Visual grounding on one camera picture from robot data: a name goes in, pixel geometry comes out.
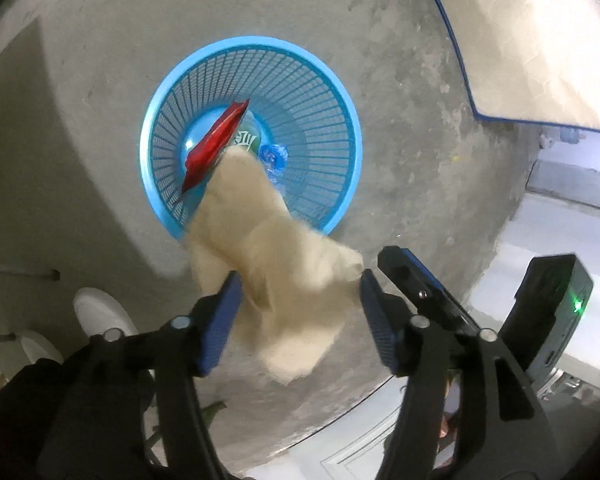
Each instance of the white sneaker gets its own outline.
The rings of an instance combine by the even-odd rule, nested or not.
[[[125,335],[137,335],[138,329],[115,298],[97,288],[81,288],[74,297],[74,310],[87,337],[119,328]]]
[[[31,364],[38,359],[52,359],[62,363],[62,354],[49,342],[49,339],[41,336],[38,332],[25,330],[18,334],[18,339]]]

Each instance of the basket rim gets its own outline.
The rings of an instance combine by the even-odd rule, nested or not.
[[[293,57],[300,57],[303,60],[310,63],[313,68],[318,72],[321,72],[326,79],[334,86],[338,91],[339,97],[342,100],[342,104],[346,110],[346,121],[354,133],[354,163],[350,181],[347,185],[347,190],[344,193],[340,203],[336,204],[334,208],[336,211],[331,215],[330,220],[322,227],[321,231],[323,234],[328,235],[334,227],[340,222],[344,214],[346,213],[349,205],[353,199],[353,195],[356,192],[358,181],[360,180],[360,172],[362,170],[362,129],[360,127],[360,120],[356,112],[356,107],[353,104],[349,93],[347,92],[340,79],[333,73],[333,71],[324,64],[317,56],[311,54],[304,48],[297,46],[296,44],[289,43],[288,41],[279,40],[277,38],[271,38],[269,36],[236,36],[234,38],[227,38],[225,40],[216,41],[215,43],[208,44],[203,48],[198,49],[193,54],[187,56],[184,60],[179,62],[162,80],[153,97],[151,98],[144,115],[142,122],[142,129],[140,133],[139,143],[139,158],[140,158],[140,174],[142,178],[142,184],[144,192],[147,196],[149,204],[154,210],[155,215],[158,217],[162,225],[167,231],[176,238],[181,240],[184,236],[183,227],[177,223],[169,210],[166,208],[158,188],[152,178],[151,161],[149,158],[150,152],[150,140],[151,132],[154,129],[155,120],[158,117],[158,113],[162,106],[162,103],[167,98],[171,88],[193,67],[200,62],[204,61],[209,57],[213,57],[218,52],[227,49],[234,49],[237,47],[249,48],[253,47],[271,47],[279,50],[287,51]]]

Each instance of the beige towel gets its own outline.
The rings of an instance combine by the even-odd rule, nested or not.
[[[281,383],[314,369],[360,307],[362,256],[291,218],[262,165],[224,152],[187,229],[194,278],[215,294],[238,270],[243,301],[233,335]]]

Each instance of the blue mat edge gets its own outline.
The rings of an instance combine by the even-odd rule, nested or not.
[[[466,68],[464,67],[464,60],[462,59],[462,53],[460,52],[460,47],[458,46],[458,41],[456,40],[456,35],[454,34],[454,30],[451,27],[451,22],[449,22],[449,18],[446,15],[445,7],[442,5],[442,1],[434,0],[436,5],[438,6],[438,10],[440,11],[440,15],[442,16],[442,21],[445,22],[446,30],[449,33],[449,38],[451,38],[451,44],[454,46],[454,50],[456,51],[456,57],[458,58],[458,64],[460,65],[460,72],[462,72],[462,79],[464,79],[464,87],[466,88],[466,92],[469,96],[469,105],[471,106],[471,110],[474,113],[474,116],[482,121],[501,121],[506,123],[521,123],[521,124],[538,124],[540,126],[557,126],[559,128],[574,128],[576,130],[582,130],[583,132],[596,132],[600,134],[600,130],[596,128],[584,128],[579,126],[578,124],[562,124],[562,123],[551,123],[551,122],[543,122],[543,121],[531,121],[526,119],[509,119],[506,117],[493,117],[481,114],[478,111],[478,108],[475,107],[474,96],[471,93],[471,87],[469,86],[469,79],[466,75]]]

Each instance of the concrete floor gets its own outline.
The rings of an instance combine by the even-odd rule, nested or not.
[[[166,73],[241,34],[301,45],[341,78],[364,134],[360,184],[333,236],[373,266],[411,248],[463,296],[515,211],[538,131],[479,123],[433,0],[9,0],[0,12],[0,263],[54,267],[60,282],[0,274],[0,332],[37,330],[62,352],[85,343],[71,300],[116,297],[140,330],[197,298],[186,253],[142,190],[138,139]],[[0,346],[8,373],[17,346]],[[199,381],[225,400],[212,436],[234,471],[265,462],[387,377],[363,314],[317,370],[280,386],[234,344]]]

